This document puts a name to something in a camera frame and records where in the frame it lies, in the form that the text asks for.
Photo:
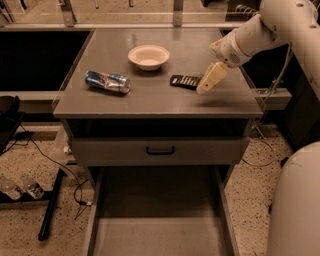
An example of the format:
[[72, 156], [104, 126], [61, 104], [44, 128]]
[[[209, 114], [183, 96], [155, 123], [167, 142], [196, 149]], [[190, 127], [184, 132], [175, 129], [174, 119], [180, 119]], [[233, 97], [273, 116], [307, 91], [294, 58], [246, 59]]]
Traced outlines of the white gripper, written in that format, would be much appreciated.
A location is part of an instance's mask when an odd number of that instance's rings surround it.
[[250, 60], [238, 46], [236, 41], [236, 29], [223, 38], [213, 42], [210, 49], [221, 62], [211, 63], [204, 77], [200, 80], [196, 92], [199, 95], [206, 94], [228, 74], [229, 68], [237, 68]]

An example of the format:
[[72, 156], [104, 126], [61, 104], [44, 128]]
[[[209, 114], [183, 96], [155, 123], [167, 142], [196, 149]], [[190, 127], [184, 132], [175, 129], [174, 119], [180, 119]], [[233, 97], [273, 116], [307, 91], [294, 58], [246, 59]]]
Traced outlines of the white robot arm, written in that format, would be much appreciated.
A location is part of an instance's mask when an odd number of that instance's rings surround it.
[[[251, 19], [212, 43], [218, 61], [197, 87], [209, 92], [230, 68], [255, 54], [289, 45], [314, 92], [320, 90], [320, 26], [310, 0], [262, 0]], [[296, 151], [282, 167], [275, 188], [266, 256], [320, 256], [320, 143]]]

